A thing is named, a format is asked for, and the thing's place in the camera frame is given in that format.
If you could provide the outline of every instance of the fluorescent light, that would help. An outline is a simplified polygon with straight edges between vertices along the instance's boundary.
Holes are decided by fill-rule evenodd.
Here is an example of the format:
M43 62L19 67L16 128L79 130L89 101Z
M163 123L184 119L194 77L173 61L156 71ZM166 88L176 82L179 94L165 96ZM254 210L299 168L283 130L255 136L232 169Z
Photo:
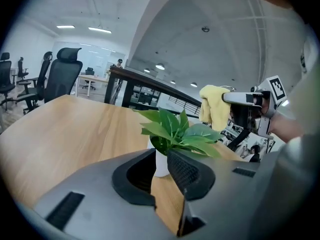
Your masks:
M281 106L285 107L288 104L289 104L289 100L286 100L284 103L281 104Z
M88 27L88 29L90 29L90 30L94 30L94 31L105 32L105 33L111 34L111 31L110 31L110 30L104 30L104 29L101 29L101 28Z
M157 65L155 65L155 67L160 70L165 70L165 65L163 65L162 63L158 63Z
M101 48L101 49L104 49L104 50L111 51L111 52L115 53L114 50L110 50L110 49L107 49L107 48Z
M56 26L58 29L74 29L75 26L73 25L66 25L66 26Z

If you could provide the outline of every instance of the wooden table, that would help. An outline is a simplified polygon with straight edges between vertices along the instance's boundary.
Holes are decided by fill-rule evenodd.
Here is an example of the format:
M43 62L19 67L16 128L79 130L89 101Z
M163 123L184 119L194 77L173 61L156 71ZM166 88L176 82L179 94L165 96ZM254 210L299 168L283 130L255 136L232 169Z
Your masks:
M87 93L87 96L89 97L89 94L90 94L90 86L91 86L91 82L101 82L101 83L105 83L107 84L108 83L108 79L107 78L103 78L103 77L100 77L100 76L95 76L95 75L90 75L90 74L80 74L76 81L75 81L75 96L78 97L78 88L79 88L79 81L80 79L84 79L84 80L87 80L89 81L89 84L88 84L88 93Z
M12 196L33 207L79 168L147 148L140 123L125 107L64 95L28 113L0 135L0 169ZM226 159L241 158L217 143ZM176 234L183 195L170 175L152 180L156 213Z

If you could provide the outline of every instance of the floor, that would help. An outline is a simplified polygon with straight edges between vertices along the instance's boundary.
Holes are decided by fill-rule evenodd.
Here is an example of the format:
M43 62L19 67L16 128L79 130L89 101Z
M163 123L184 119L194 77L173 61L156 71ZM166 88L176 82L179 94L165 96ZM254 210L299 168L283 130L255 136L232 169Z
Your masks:
M88 88L82 88L80 85L78 88L78 97L97 101L97 102L104 102L105 100L105 94L107 87L105 84L101 83L93 83L93 86L96 87L96 90L91 89L89 97L87 97ZM16 98L19 93L21 93L24 90L24 87L21 85L17 85L15 89L13 89L9 95L8 98ZM75 87L72 88L71 94L75 92ZM0 101L2 101L5 97L3 95L0 96ZM38 105L43 105L43 101L38 101ZM19 120L24 116L23 109L27 108L27 104L25 101L21 101L18 104L15 102L8 102L7 103L7 111L5 110L6 105L3 104L0 109L2 110L2 120L4 123L5 128L8 128L10 125L12 125L15 121Z

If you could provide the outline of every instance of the headrest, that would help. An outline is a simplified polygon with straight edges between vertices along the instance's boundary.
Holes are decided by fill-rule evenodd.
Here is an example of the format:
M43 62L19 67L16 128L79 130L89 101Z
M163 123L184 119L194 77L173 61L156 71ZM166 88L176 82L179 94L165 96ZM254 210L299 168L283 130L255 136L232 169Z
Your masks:
M52 60L52 51L47 51L44 55L43 55L43 59L44 60Z
M4 60L9 60L10 59L10 53L9 52L3 52L1 54L1 61L4 61Z
M78 58L78 51L82 48L62 48L58 51L56 57L64 62L75 62Z

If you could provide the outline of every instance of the white pot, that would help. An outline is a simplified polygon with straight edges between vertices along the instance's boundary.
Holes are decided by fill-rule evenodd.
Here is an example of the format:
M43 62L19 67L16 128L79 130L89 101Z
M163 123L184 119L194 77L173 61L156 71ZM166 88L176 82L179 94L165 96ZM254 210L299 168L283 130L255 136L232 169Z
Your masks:
M154 148L154 145L152 145L150 138L149 138L147 148L148 149ZM154 176L164 177L170 174L168 170L167 156L160 153L158 150L155 150L155 166L156 166L156 170L155 170Z

